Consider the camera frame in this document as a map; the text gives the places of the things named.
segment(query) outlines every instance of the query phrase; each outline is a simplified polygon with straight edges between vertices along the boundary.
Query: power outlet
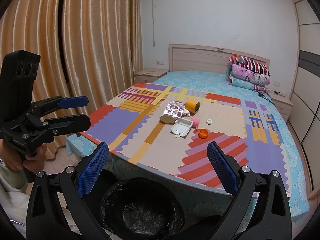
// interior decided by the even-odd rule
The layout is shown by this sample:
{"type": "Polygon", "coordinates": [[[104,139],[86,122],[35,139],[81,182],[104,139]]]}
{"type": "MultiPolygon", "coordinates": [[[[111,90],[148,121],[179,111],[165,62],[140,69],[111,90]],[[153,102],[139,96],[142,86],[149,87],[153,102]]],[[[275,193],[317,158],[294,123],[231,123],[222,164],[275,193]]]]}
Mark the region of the power outlet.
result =
{"type": "Polygon", "coordinates": [[[276,87],[280,87],[281,86],[281,83],[277,80],[274,80],[273,81],[273,84],[276,86],[276,87]]]}

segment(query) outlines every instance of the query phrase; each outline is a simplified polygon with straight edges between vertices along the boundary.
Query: metal screw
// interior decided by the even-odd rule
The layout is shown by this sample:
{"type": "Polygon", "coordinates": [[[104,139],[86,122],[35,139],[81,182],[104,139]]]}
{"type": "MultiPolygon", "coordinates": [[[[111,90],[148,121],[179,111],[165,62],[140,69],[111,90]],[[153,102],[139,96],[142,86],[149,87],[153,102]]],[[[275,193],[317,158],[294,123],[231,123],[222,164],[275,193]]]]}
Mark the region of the metal screw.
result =
{"type": "Polygon", "coordinates": [[[250,168],[248,166],[243,166],[241,169],[245,173],[248,173],[250,171],[250,168]]]}
{"type": "Polygon", "coordinates": [[[43,171],[39,171],[37,174],[38,178],[41,178],[44,176],[44,172],[43,171]]]}
{"type": "Polygon", "coordinates": [[[275,177],[279,177],[279,172],[278,172],[278,171],[273,171],[272,174],[273,174],[273,176],[275,176],[275,177]]]}
{"type": "Polygon", "coordinates": [[[73,166],[69,166],[66,168],[66,173],[72,173],[75,170],[73,166]]]}

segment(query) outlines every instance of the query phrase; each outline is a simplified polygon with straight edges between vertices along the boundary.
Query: electrical cable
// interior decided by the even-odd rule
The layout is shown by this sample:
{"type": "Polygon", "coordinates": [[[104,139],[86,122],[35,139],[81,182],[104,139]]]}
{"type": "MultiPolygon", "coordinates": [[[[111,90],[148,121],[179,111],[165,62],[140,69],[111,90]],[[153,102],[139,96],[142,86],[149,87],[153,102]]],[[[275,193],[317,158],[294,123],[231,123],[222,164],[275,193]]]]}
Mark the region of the electrical cable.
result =
{"type": "Polygon", "coordinates": [[[66,145],[59,146],[59,147],[57,148],[57,150],[55,151],[55,153],[54,153],[54,158],[49,159],[49,160],[46,160],[46,162],[53,162],[53,161],[55,161],[55,160],[56,160],[56,157],[57,157],[58,151],[59,151],[60,149],[66,148],[66,147],[67,147],[66,145]]]}
{"type": "Polygon", "coordinates": [[[267,100],[268,102],[270,102],[270,103],[272,103],[274,106],[276,106],[269,98],[266,98],[266,97],[264,96],[264,94],[259,93],[259,97],[264,98],[265,100],[267,100]]]}
{"type": "Polygon", "coordinates": [[[151,6],[152,6],[152,22],[153,22],[153,44],[152,44],[152,47],[155,47],[156,46],[156,42],[155,42],[155,18],[153,16],[153,0],[151,0],[151,6]]]}
{"type": "Polygon", "coordinates": [[[155,71],[148,71],[148,72],[145,72],[145,73],[142,73],[142,75],[150,75],[150,74],[154,74],[155,73],[155,71]]]}
{"type": "Polygon", "coordinates": [[[147,68],[150,67],[150,66],[151,66],[152,64],[154,64],[154,63],[158,63],[158,61],[155,61],[155,62],[151,63],[149,66],[147,66],[147,68]]]}

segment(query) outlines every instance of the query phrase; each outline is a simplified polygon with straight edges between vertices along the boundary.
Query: black trash bag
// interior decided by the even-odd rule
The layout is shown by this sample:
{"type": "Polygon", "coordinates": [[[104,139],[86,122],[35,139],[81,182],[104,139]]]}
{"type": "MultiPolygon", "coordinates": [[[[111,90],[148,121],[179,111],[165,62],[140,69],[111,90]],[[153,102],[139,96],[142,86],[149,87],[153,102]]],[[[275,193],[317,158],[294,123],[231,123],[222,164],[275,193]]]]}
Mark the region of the black trash bag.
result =
{"type": "Polygon", "coordinates": [[[161,183],[145,178],[113,184],[101,202],[102,226],[123,240],[163,240],[177,234],[185,218],[179,202],[161,183]]]}

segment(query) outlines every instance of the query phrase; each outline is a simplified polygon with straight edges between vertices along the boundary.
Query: black cable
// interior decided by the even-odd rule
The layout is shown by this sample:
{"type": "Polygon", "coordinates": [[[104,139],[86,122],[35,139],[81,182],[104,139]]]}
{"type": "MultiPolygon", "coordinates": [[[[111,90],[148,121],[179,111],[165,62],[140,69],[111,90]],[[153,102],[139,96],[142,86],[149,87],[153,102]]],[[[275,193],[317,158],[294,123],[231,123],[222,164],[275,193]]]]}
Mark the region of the black cable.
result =
{"type": "Polygon", "coordinates": [[[57,148],[57,150],[55,151],[55,153],[54,153],[54,158],[52,158],[52,159],[50,159],[50,160],[46,160],[46,162],[53,162],[53,161],[55,161],[55,160],[56,160],[56,157],[57,157],[58,151],[59,151],[60,149],[66,148],[66,147],[67,147],[66,145],[59,146],[59,147],[57,148]]]}
{"type": "Polygon", "coordinates": [[[264,98],[265,100],[267,100],[268,102],[270,102],[270,103],[272,103],[274,106],[276,106],[269,98],[266,98],[266,97],[264,96],[264,94],[259,93],[259,97],[264,98]]]}

